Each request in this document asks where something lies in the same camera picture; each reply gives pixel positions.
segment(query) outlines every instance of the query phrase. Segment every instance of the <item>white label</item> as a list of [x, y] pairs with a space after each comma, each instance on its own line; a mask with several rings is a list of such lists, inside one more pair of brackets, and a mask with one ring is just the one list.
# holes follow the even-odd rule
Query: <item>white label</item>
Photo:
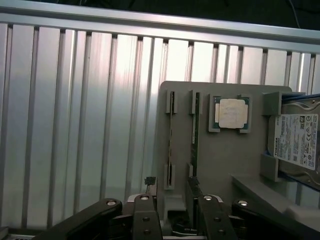
[[282, 114], [275, 118], [274, 156], [316, 169], [317, 114]]

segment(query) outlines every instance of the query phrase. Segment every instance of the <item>gray plastic board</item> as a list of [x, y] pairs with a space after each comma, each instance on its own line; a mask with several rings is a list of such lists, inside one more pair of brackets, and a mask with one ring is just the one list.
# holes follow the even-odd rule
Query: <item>gray plastic board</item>
[[[202, 82], [164, 82], [159, 91], [156, 125], [156, 173], [158, 176], [158, 210], [162, 218], [165, 197], [184, 199], [188, 164], [191, 162], [193, 117], [191, 91], [202, 95], [202, 114], [199, 117], [199, 145], [197, 177], [204, 194], [218, 195], [230, 204], [242, 193], [232, 185], [231, 175], [259, 178], [260, 156], [267, 147], [268, 121], [262, 116], [263, 94], [291, 92], [287, 86], [245, 85]], [[175, 92], [174, 113], [171, 120], [171, 162], [175, 165], [174, 189], [164, 190], [165, 164], [169, 156], [170, 114], [168, 94]], [[237, 129], [221, 129], [209, 132], [209, 99], [212, 96], [251, 98], [250, 133]]]

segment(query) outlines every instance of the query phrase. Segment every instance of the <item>dark ceiling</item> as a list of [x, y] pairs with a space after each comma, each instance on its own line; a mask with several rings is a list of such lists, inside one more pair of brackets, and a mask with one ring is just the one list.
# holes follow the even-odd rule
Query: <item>dark ceiling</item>
[[[42, 0], [136, 12], [297, 28], [290, 0]], [[302, 29], [320, 30], [320, 0], [291, 0]]]

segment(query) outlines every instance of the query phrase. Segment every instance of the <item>corrugated metal wall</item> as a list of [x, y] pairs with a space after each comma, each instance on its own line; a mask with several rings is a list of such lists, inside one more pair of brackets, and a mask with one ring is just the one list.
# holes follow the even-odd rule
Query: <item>corrugated metal wall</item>
[[45, 228], [144, 189], [163, 81], [320, 93], [320, 55], [0, 23], [1, 225]]

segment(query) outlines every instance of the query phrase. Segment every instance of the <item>hard drive label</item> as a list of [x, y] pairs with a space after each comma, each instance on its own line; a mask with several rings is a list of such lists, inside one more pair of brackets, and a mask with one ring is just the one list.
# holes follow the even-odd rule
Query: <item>hard drive label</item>
[[317, 114], [282, 114], [275, 118], [274, 156], [280, 160], [316, 169]]

